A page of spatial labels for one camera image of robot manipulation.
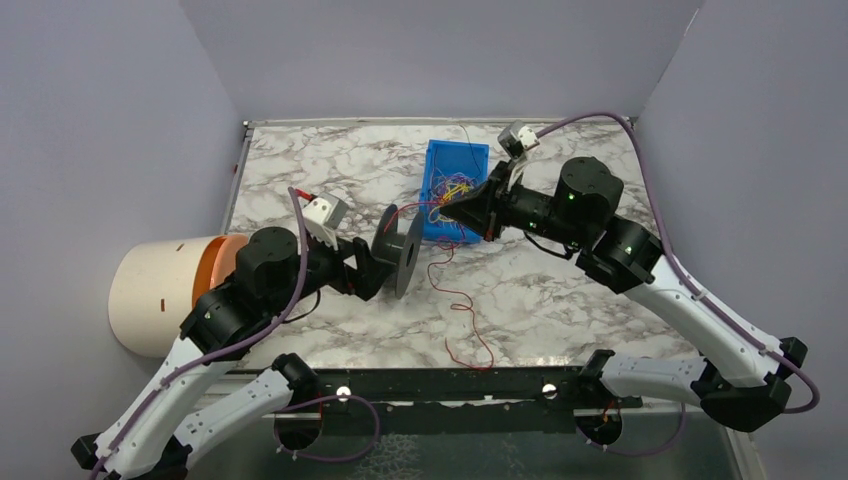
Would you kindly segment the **black cable spool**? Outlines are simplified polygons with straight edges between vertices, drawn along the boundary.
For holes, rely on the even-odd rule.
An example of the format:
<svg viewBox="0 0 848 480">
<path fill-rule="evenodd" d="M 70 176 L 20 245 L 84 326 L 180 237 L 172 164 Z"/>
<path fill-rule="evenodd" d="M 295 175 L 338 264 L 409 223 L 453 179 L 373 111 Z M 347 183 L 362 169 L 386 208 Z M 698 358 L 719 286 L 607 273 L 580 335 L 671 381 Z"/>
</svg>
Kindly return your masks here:
<svg viewBox="0 0 848 480">
<path fill-rule="evenodd" d="M 371 253 L 388 261 L 392 273 L 385 286 L 397 299 L 404 296 L 415 270 L 423 239 L 425 215 L 418 212 L 405 232 L 398 230 L 399 207 L 389 205 L 384 211 L 371 242 Z"/>
</svg>

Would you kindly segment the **blue plastic bin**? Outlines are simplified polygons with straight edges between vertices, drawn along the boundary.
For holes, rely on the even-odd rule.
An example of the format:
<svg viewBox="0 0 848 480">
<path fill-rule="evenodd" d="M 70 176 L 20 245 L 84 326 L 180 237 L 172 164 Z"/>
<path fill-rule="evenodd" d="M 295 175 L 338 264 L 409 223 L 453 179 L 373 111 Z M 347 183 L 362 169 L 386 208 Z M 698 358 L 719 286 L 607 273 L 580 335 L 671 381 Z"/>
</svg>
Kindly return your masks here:
<svg viewBox="0 0 848 480">
<path fill-rule="evenodd" d="M 423 239 L 474 244 L 480 237 L 439 215 L 438 198 L 452 187 L 479 185 L 487 176 L 489 146 L 480 143 L 431 139 L 419 194 L 425 214 Z"/>
</svg>

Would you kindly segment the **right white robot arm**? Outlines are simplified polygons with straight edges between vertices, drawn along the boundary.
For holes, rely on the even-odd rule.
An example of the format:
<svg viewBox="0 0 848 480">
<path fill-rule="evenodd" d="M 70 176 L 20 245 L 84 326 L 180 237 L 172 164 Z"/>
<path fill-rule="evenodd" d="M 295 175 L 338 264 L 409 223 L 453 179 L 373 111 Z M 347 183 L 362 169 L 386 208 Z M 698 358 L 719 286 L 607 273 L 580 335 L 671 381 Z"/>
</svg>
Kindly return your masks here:
<svg viewBox="0 0 848 480">
<path fill-rule="evenodd" d="M 447 202 L 441 213 L 492 241 L 507 227 L 563 246 L 590 279 L 647 308 L 697 350 L 679 361 L 595 352 L 580 373 L 581 392 L 608 405 L 650 397 L 693 405 L 717 423 L 752 432 L 785 414 L 790 376 L 807 353 L 799 339 L 769 335 L 711 300 L 661 241 L 616 212 L 623 182 L 593 157 L 567 160 L 544 194 L 510 181 L 500 162 L 487 180 Z"/>
</svg>

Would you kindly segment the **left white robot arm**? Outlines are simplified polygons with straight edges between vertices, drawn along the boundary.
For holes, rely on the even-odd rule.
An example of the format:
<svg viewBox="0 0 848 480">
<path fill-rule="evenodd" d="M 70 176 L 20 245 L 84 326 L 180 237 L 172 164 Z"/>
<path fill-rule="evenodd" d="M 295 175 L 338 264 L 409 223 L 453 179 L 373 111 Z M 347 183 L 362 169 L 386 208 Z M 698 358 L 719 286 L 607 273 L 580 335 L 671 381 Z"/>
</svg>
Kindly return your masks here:
<svg viewBox="0 0 848 480">
<path fill-rule="evenodd" d="M 180 327 L 163 364 L 125 412 L 99 434 L 78 438 L 79 466 L 107 479 L 181 479 L 240 428 L 292 401 L 313 399 L 317 377 L 296 354 L 278 357 L 255 380 L 197 409 L 200 397 L 251 348 L 253 338 L 283 322 L 304 297 L 329 286 L 362 300 L 381 288 L 402 293 L 417 253 L 390 232 L 338 250 L 282 227 L 255 232 L 236 267 L 203 294 Z"/>
</svg>

